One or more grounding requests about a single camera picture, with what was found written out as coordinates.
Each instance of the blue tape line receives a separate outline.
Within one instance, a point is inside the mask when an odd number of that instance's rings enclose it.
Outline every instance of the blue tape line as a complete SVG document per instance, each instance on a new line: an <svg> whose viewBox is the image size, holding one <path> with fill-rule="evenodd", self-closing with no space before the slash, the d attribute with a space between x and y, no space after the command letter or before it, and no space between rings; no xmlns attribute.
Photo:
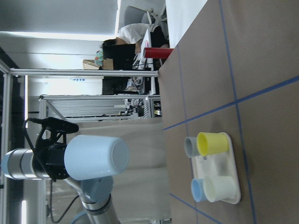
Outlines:
<svg viewBox="0 0 299 224"><path fill-rule="evenodd" d="M240 132L241 143L242 143L242 151L243 151L243 157L244 157L244 162L245 162L245 171L246 171L247 182L248 182L248 190L249 190L249 196L250 196L250 205L251 205L252 218L253 218L253 223L256 224L256 210L255 210L255 206L254 206L253 193L252 193L251 181L250 181L250 176L249 176L249 167L248 167L248 162L247 162L247 154L246 154L244 138L243 138L243 127L242 127L242 121L241 121L241 116L240 116L240 111L239 111L239 105L238 105L238 102L237 102L235 78L234 78L233 66L232 66L232 61L231 61L231 56L230 56L230 51L229 51L228 36L227 36L227 32L226 32L226 26L225 26L225 21L224 21L224 14L223 14L222 1L221 0L219 0L219 6L220 6L220 13L221 13L222 26L223 26L224 39L225 39L225 46L226 46L226 51L227 51L227 56L228 56L229 71L230 71L230 76L231 76L231 79L232 79L234 98L235 98L235 102L236 102L235 107L236 107L236 112L237 112L237 117L238 117L239 132Z"/></svg>
<svg viewBox="0 0 299 224"><path fill-rule="evenodd" d="M179 67L179 74L180 74L180 78L181 78L181 88L182 88L182 97L183 97L183 107L184 107L184 114L185 114L185 120L187 119L187 113L186 113L186 102L185 102L185 89L184 89L184 85L183 85L183 74L182 74L182 65L181 65L181 55L179 53L179 44L177 45L177 49L178 49L178 67Z"/></svg>
<svg viewBox="0 0 299 224"><path fill-rule="evenodd" d="M211 220L214 221L215 223L222 224L222 223L219 222L218 220L216 220L216 219L214 219L213 217L207 215L206 213L200 211L199 209L195 208L194 206L188 204L187 202L185 202L184 200L182 200L182 199L180 199L179 197L175 196L174 194L172 194L172 193L169 193L169 194L170 194L172 197L174 197L175 199L177 199L177 200L179 200L180 202L182 202L182 203L184 203L185 205L187 205L188 207L190 207L190 208L196 210L198 213L200 213L200 214L204 215L205 217L211 219Z"/></svg>
<svg viewBox="0 0 299 224"><path fill-rule="evenodd" d="M168 129L171 129L171 128L173 128L173 127L179 126L179 125L181 125L181 124L184 124L184 123L186 123L186 122L189 122L189 121L192 121L192 120L195 120L195 119L204 117L204 116L209 115L209 114L211 114L211 113L220 111L220 110L225 109L225 108L227 108L227 107L229 107L229 106L232 106L232 105L238 104L238 103L240 103L240 102L243 102L243 101L246 101L246 100L255 98L255 97L257 97L257 96L263 95L263 94L268 93L268 92L270 92L270 91L279 89L279 88L284 87L284 86L286 86L286 85L295 83L295 82L297 82L297 81L299 81L299 76L290 78L290 79L288 79L288 80L286 80L286 81L283 81L283 82L281 82L281 83L278 83L278 84L276 84L276 85L273 85L273 86L270 86L270 87L265 88L265 89L263 89L263 90L260 90L260 91L258 91L258 92L252 93L252 94L250 94L250 95L248 95L248 96L246 96L246 97L240 98L240 99L238 99L238 100L236 100L236 101L233 101L233 102L231 102L231 103L228 103L228 104L225 104L225 105L223 105L223 106L217 107L217 108L215 108L215 109L212 109L212 110L210 110L210 111L207 111L207 112L205 112L205 113L202 113L202 114L200 114L200 115L197 115L197 116L195 116L195 117L193 117L193 118L189 118L188 120L184 120L184 121L181 121L181 122L179 122L179 123L177 123L177 124L171 125L171 126L169 126L169 127L167 127L167 128L164 128L164 131L166 131L166 130L168 130Z"/></svg>
<svg viewBox="0 0 299 224"><path fill-rule="evenodd" d="M286 85L295 83L295 82L297 82L297 81L299 81L299 76L295 76L295 77L293 77L293 78L290 78L290 79L288 79L288 80L285 80L285 81L283 81L283 82L280 82L280 83L278 83L278 84L275 84L275 85L273 85L273 86L270 86L270 87L265 88L265 89L263 89L263 90L260 90L260 91L257 91L257 92L255 92L255 93L252 93L252 94L250 94L250 95L248 95L248 96L246 96L246 97L243 97L243 98L238 99L236 102L237 102L237 103L240 103L240 102L243 102L243 101L252 99L252 98L254 98L254 97L257 97L257 96L260 96L260 95L262 95L262 94L268 93L268 92L270 92L270 91L279 89L279 88L284 87L284 86L286 86Z"/></svg>

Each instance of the light blue cup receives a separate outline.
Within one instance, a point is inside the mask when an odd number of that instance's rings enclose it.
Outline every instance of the light blue cup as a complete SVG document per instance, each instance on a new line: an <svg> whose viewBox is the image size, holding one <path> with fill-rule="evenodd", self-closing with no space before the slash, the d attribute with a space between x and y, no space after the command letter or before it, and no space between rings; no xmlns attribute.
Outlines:
<svg viewBox="0 0 299 224"><path fill-rule="evenodd" d="M192 179L191 192L196 202L206 201L206 195L203 188L203 179Z"/></svg>

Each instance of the white shirt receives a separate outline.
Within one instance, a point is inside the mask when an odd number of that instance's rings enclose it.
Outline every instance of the white shirt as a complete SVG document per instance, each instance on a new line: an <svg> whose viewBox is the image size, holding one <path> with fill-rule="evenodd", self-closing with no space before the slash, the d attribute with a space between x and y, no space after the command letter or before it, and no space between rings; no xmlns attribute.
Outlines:
<svg viewBox="0 0 299 224"><path fill-rule="evenodd" d="M146 23L129 24L120 29L117 37L121 38L128 44L134 44L144 38L147 29L149 29L150 32L153 32L157 26L157 24Z"/></svg>

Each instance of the cardboard box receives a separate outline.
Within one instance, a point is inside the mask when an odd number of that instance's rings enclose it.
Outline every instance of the cardboard box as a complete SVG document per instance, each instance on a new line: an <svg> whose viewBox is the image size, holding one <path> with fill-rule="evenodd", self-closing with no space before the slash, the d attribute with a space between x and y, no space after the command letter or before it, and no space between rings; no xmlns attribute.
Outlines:
<svg viewBox="0 0 299 224"><path fill-rule="evenodd" d="M99 70L100 66L94 63L94 60L83 60L83 69Z"/></svg>
<svg viewBox="0 0 299 224"><path fill-rule="evenodd" d="M104 70L113 70L113 59L107 58L103 60L103 69Z"/></svg>
<svg viewBox="0 0 299 224"><path fill-rule="evenodd" d="M94 60L83 60L83 69L86 70L99 70L100 66L94 63ZM113 70L113 59L107 58L103 60L104 70Z"/></svg>

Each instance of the black hair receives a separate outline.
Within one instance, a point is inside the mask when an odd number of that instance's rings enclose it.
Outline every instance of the black hair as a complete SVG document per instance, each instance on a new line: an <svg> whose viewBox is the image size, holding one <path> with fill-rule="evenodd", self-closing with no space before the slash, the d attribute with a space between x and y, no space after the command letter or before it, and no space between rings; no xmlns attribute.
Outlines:
<svg viewBox="0 0 299 224"><path fill-rule="evenodd" d="M103 46L116 45L116 39L109 39L103 42Z"/></svg>

